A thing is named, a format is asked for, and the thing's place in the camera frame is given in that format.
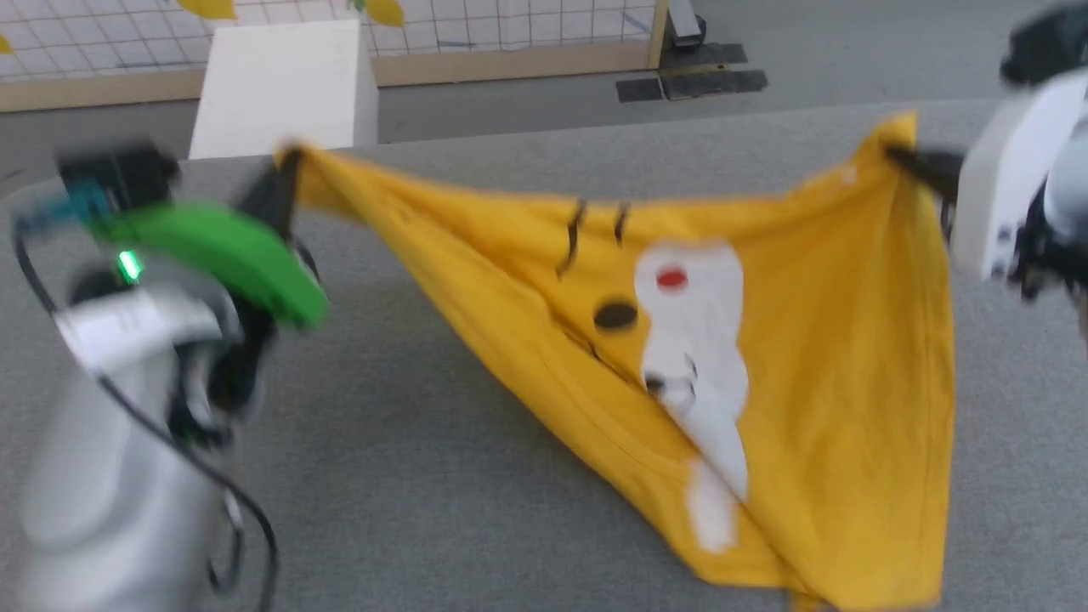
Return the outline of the white box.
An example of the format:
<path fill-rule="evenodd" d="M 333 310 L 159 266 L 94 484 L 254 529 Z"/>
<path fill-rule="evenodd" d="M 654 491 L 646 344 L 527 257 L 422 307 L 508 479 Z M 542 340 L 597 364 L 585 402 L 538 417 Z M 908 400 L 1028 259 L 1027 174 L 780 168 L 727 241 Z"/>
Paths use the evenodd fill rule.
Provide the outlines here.
<path fill-rule="evenodd" d="M 190 159 L 265 156 L 290 142 L 378 145 L 378 81 L 358 22 L 215 30 Z"/>

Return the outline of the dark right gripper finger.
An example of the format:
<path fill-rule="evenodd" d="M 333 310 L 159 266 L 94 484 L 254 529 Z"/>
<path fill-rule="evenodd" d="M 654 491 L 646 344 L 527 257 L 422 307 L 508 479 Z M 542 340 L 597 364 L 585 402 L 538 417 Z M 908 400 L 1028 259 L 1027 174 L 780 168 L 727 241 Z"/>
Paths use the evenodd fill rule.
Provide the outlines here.
<path fill-rule="evenodd" d="M 888 144 L 887 158 L 910 178 L 932 189 L 942 201 L 957 201 L 962 152 L 932 148 L 917 150 L 907 144 Z"/>

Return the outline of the yellow t-shirt with white print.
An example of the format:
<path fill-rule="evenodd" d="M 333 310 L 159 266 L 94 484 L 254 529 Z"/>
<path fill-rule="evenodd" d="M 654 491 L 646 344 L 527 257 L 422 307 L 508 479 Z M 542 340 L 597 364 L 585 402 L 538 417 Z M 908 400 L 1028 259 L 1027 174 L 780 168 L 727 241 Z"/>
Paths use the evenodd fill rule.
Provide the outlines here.
<path fill-rule="evenodd" d="M 796 612 L 940 598 L 955 318 L 913 112 L 776 196 L 463 189 L 297 150 L 465 344 L 704 582 Z"/>

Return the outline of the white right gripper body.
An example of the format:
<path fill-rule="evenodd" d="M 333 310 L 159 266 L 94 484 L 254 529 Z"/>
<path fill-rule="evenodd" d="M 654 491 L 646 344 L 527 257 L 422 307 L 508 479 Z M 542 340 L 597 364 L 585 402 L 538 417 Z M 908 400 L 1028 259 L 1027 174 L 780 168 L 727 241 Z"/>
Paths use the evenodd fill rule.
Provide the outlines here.
<path fill-rule="evenodd" d="M 1088 70 L 1009 94 L 960 170 L 949 259 L 975 278 L 1010 270 L 1015 233 L 1081 121 Z"/>

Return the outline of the grey screen foot with caster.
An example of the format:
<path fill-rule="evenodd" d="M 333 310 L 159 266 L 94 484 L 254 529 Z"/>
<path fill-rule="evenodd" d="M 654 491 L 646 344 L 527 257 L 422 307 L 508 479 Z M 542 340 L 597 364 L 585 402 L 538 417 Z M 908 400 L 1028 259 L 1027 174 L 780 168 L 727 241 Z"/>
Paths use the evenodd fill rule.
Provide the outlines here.
<path fill-rule="evenodd" d="M 703 45 L 707 26 L 692 0 L 668 0 L 666 30 L 673 48 L 687 49 Z"/>

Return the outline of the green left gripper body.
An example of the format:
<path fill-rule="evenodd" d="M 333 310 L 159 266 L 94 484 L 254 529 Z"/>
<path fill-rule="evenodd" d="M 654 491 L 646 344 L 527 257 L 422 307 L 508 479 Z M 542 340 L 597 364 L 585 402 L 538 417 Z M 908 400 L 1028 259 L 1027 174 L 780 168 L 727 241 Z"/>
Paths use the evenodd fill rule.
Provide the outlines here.
<path fill-rule="evenodd" d="M 212 276 L 279 325 L 311 329 L 326 320 L 326 292 L 287 241 L 226 207 L 148 207 L 92 222 L 92 235 L 159 252 Z"/>

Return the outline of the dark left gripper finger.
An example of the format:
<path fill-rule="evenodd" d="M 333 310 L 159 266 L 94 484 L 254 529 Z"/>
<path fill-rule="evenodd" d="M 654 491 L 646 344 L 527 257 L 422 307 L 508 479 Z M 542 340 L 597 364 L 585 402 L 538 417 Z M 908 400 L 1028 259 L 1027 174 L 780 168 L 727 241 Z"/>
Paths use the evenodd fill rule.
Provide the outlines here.
<path fill-rule="evenodd" d="M 302 163 L 302 148 L 300 147 L 292 147 L 283 156 L 283 237 L 285 241 L 289 241 L 294 235 L 300 163 Z"/>
<path fill-rule="evenodd" d="M 242 213 L 261 224 L 279 224 L 282 209 L 282 175 L 279 167 L 268 164 L 242 194 Z"/>

